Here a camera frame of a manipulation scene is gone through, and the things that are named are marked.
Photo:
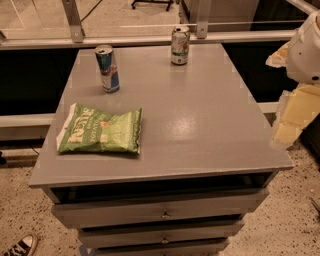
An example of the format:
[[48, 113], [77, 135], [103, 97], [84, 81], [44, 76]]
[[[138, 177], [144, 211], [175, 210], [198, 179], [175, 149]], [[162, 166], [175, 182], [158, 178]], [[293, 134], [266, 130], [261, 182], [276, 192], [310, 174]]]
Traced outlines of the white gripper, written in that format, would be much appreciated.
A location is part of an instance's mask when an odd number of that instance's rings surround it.
[[265, 64], [286, 67], [289, 78], [299, 82], [279, 99], [271, 143], [290, 147], [320, 114], [320, 12], [309, 15], [291, 40], [269, 55]]

